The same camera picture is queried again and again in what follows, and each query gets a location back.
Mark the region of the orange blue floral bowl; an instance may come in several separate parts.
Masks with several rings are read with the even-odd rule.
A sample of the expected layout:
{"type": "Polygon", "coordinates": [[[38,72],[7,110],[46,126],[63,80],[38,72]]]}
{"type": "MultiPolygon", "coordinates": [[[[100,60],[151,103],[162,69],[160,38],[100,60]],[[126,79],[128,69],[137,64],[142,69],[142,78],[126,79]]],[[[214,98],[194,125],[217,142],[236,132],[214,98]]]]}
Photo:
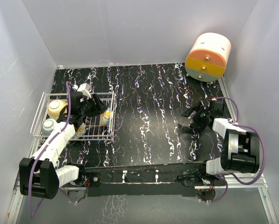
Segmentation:
{"type": "Polygon", "coordinates": [[[110,108],[107,108],[105,110],[105,112],[100,115],[99,125],[100,126],[109,126],[112,116],[113,116],[113,112],[111,111],[110,108]]]}

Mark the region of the orange flower bowl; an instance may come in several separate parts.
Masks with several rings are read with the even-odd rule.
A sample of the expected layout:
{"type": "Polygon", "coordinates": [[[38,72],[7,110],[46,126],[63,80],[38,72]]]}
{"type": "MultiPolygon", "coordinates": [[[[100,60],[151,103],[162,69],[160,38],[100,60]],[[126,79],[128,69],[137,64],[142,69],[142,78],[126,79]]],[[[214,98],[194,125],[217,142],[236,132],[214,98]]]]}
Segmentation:
{"type": "Polygon", "coordinates": [[[82,136],[82,135],[84,135],[85,130],[86,130],[86,125],[85,125],[85,123],[82,123],[80,125],[80,127],[78,128],[78,130],[76,131],[75,136],[82,136]]]}

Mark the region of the yellow teal patterned bowl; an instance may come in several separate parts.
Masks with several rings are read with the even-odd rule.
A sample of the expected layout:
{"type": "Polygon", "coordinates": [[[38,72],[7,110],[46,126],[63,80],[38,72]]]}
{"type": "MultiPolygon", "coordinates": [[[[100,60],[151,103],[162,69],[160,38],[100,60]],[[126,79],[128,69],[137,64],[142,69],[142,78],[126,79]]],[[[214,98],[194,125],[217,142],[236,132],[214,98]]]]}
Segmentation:
{"type": "Polygon", "coordinates": [[[58,119],[61,110],[67,106],[67,102],[63,100],[53,100],[47,107],[47,112],[50,118],[58,119]]]}

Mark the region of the grey bowl red rim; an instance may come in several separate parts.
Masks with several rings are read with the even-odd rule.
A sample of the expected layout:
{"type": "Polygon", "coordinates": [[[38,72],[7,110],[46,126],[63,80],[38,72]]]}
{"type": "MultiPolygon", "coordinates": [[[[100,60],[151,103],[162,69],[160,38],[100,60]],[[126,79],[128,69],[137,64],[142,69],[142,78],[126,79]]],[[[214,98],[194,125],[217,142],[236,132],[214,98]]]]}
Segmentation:
{"type": "Polygon", "coordinates": [[[53,132],[56,124],[57,121],[55,119],[53,118],[46,119],[42,124],[42,129],[41,129],[42,135],[49,136],[53,132]]]}

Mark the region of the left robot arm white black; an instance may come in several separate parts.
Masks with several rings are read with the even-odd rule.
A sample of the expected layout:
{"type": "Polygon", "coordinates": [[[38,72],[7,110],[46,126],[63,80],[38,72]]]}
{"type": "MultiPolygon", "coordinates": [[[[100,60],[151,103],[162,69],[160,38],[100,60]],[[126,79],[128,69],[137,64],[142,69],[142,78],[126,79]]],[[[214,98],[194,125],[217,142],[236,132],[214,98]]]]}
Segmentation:
{"type": "Polygon", "coordinates": [[[67,101],[53,100],[48,105],[51,133],[42,146],[19,163],[20,193],[28,197],[52,199],[58,189],[72,182],[82,186],[86,174],[79,165],[65,165],[57,169],[56,163],[68,142],[76,136],[86,118],[96,117],[107,110],[98,94],[70,91],[67,101]]]}

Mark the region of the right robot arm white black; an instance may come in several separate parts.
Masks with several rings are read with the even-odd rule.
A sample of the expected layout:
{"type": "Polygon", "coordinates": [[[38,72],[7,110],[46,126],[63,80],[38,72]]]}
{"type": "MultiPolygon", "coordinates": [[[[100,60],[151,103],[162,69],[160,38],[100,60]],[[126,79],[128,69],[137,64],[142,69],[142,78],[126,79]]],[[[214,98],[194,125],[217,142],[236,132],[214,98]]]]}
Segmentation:
{"type": "Polygon", "coordinates": [[[220,157],[202,163],[198,173],[198,180],[203,185],[209,185],[220,175],[235,175],[236,173],[256,174],[253,184],[262,175],[265,163],[265,146],[255,129],[240,126],[232,119],[224,116],[224,102],[222,98],[213,98],[209,106],[200,101],[193,104],[181,114],[192,117],[190,127],[202,132],[206,127],[223,138],[222,154],[220,157]]]}

